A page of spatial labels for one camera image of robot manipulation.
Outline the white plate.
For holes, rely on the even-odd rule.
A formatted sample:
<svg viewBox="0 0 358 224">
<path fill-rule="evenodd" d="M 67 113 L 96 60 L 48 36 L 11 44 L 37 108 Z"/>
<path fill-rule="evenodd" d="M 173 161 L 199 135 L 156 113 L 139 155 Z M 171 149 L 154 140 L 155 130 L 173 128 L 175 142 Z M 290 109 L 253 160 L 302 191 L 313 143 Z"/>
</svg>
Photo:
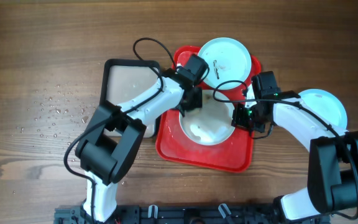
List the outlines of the white plate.
<svg viewBox="0 0 358 224">
<path fill-rule="evenodd" d="M 222 103 L 213 98 L 213 90 L 203 90 L 202 107 L 179 115 L 180 127 L 193 142 L 213 146 L 227 140 L 235 128 L 232 123 L 232 103 Z"/>
</svg>

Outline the light blue plate top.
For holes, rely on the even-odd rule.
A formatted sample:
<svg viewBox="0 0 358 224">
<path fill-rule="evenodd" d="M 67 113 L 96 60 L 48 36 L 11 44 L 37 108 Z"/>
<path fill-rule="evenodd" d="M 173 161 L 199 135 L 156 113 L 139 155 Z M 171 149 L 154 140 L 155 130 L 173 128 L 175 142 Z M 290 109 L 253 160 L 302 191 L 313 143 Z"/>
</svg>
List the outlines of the light blue plate top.
<svg viewBox="0 0 358 224">
<path fill-rule="evenodd" d="M 211 88 L 231 80 L 244 82 L 250 75 L 250 53 L 236 39 L 219 37 L 210 40 L 201 47 L 198 56 L 208 64 L 209 73 L 203 81 Z"/>
</svg>

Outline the light blue plate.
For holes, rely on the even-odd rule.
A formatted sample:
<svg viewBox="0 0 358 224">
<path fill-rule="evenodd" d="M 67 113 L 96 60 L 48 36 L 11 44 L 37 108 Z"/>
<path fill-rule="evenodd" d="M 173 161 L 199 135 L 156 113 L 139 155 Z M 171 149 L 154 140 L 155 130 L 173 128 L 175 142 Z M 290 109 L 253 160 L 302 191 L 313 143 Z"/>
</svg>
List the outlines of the light blue plate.
<svg viewBox="0 0 358 224">
<path fill-rule="evenodd" d="M 340 128 L 347 128 L 346 110 L 333 94 L 320 89 L 308 89 L 301 91 L 299 95 L 321 117 Z"/>
<path fill-rule="evenodd" d="M 219 37 L 210 40 L 201 47 L 198 56 L 208 64 L 209 73 L 203 81 L 211 88 L 231 80 L 244 82 L 250 75 L 250 53 L 236 39 Z"/>
</svg>

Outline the light blue plate bottom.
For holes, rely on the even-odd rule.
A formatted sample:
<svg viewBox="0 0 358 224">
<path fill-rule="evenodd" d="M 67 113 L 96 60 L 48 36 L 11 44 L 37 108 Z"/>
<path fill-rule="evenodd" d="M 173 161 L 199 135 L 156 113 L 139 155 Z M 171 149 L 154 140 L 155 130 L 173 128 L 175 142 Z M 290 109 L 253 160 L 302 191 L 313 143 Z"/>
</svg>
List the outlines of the light blue plate bottom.
<svg viewBox="0 0 358 224">
<path fill-rule="evenodd" d="M 321 117 L 340 128 L 347 128 L 346 110 L 333 94 L 320 89 L 308 89 L 301 91 L 299 95 Z"/>
</svg>

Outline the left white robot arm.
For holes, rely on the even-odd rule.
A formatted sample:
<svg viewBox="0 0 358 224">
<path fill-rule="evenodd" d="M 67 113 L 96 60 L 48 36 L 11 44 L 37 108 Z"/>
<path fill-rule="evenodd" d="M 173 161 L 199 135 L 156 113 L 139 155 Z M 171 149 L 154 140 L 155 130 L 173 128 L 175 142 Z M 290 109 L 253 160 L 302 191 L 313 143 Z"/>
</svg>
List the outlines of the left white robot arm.
<svg viewBox="0 0 358 224">
<path fill-rule="evenodd" d="M 104 223 L 115 212 L 117 183 L 133 165 L 147 125 L 170 109 L 185 111 L 189 102 L 201 106 L 198 85 L 204 73 L 168 69 L 133 99 L 118 105 L 104 100 L 97 107 L 72 145 L 84 170 L 81 177 L 88 181 L 81 215 L 89 223 Z"/>
</svg>

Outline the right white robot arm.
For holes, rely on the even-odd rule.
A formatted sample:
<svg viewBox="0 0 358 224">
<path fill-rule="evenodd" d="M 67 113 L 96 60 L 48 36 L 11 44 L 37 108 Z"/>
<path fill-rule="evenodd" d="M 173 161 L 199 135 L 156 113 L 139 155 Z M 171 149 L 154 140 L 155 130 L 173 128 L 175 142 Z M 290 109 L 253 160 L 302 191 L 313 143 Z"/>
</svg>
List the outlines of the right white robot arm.
<svg viewBox="0 0 358 224">
<path fill-rule="evenodd" d="M 307 186 L 277 197 L 272 218 L 296 223 L 330 214 L 358 218 L 358 131 L 340 128 L 313 111 L 293 91 L 258 94 L 237 100 L 232 124 L 247 131 L 279 126 L 293 135 L 309 153 Z"/>
</svg>

